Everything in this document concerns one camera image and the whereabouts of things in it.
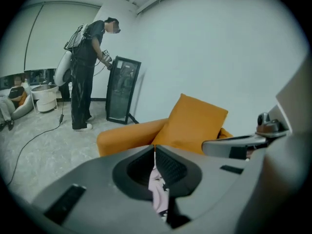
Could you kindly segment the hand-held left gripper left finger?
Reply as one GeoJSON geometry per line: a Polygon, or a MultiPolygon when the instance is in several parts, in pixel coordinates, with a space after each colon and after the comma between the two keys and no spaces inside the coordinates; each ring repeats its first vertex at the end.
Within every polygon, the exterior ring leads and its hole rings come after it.
{"type": "Polygon", "coordinates": [[[33,207],[54,234],[164,234],[148,189],[152,145],[89,160],[44,188],[33,207]]]}

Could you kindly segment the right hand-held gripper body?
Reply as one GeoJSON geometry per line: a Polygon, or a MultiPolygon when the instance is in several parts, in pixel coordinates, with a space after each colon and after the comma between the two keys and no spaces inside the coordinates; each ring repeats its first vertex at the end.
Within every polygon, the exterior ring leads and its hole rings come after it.
{"type": "Polygon", "coordinates": [[[257,135],[270,139],[289,136],[292,131],[282,110],[275,105],[268,112],[263,112],[257,118],[257,135]]]}

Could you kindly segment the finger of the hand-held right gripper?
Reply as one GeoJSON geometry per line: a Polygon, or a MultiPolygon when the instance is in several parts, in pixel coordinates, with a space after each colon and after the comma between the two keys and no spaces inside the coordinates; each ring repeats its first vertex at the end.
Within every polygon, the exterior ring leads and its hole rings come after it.
{"type": "Polygon", "coordinates": [[[209,140],[202,143],[202,151],[207,156],[246,159],[248,151],[266,147],[265,137],[256,134],[209,140]]]}

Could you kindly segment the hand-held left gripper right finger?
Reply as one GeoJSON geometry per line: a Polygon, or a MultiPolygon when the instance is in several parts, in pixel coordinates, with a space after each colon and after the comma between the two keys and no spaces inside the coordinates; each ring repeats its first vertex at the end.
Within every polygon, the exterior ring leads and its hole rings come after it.
{"type": "Polygon", "coordinates": [[[249,199],[254,160],[202,156],[156,147],[156,166],[169,189],[169,223],[156,232],[236,232],[249,199]]]}

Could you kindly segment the pink cloth garment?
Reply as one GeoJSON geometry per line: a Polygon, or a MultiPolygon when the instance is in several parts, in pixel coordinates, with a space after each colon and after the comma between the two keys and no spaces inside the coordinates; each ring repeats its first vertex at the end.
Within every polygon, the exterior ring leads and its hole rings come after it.
{"type": "Polygon", "coordinates": [[[169,189],[156,167],[156,154],[154,153],[154,167],[149,177],[148,190],[152,192],[152,205],[156,213],[166,222],[169,208],[169,189]]]}

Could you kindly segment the orange sofa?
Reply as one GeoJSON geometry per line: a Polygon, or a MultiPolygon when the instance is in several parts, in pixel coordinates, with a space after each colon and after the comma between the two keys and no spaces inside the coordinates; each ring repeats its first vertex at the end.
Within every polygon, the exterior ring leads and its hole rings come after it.
{"type": "Polygon", "coordinates": [[[165,118],[101,132],[97,137],[99,155],[109,156],[128,149],[150,145],[167,121],[165,118]]]}

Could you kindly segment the black framed standing mirror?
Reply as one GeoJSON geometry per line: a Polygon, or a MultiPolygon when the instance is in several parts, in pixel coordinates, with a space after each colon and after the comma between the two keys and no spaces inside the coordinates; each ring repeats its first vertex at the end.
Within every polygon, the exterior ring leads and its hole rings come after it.
{"type": "Polygon", "coordinates": [[[106,119],[110,122],[128,124],[133,93],[141,63],[117,56],[110,70],[106,94],[106,119]]]}

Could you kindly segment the white round side table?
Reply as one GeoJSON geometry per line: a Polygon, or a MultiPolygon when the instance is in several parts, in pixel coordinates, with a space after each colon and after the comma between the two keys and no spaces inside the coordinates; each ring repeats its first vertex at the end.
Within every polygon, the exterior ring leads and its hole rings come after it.
{"type": "Polygon", "coordinates": [[[36,114],[57,110],[57,92],[54,84],[40,85],[31,89],[31,97],[36,114]]]}

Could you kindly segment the white beanbag chair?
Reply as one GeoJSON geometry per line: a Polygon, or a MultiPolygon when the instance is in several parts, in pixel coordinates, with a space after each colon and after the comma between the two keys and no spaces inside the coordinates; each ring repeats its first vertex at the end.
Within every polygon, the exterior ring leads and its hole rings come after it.
{"type": "Polygon", "coordinates": [[[24,104],[22,106],[19,106],[12,114],[11,114],[11,118],[13,120],[19,119],[23,116],[25,116],[27,113],[29,113],[30,111],[33,110],[34,108],[34,103],[32,100],[32,95],[31,95],[31,88],[28,85],[27,82],[23,82],[22,87],[24,88],[27,97],[24,101],[24,104]]]}

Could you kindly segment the white oval pod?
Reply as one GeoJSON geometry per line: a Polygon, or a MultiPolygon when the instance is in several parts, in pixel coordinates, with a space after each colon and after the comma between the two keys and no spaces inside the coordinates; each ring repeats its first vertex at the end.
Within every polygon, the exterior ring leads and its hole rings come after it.
{"type": "Polygon", "coordinates": [[[71,76],[71,60],[72,53],[66,51],[62,56],[54,75],[54,83],[56,86],[64,85],[71,76]]]}

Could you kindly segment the white roller blind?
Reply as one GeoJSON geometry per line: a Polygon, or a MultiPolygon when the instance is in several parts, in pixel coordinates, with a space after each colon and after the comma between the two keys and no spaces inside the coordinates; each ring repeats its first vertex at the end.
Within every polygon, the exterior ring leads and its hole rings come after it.
{"type": "Polygon", "coordinates": [[[79,26],[92,23],[98,11],[98,7],[76,3],[43,5],[28,41],[25,70],[57,68],[66,42],[79,26]]]}

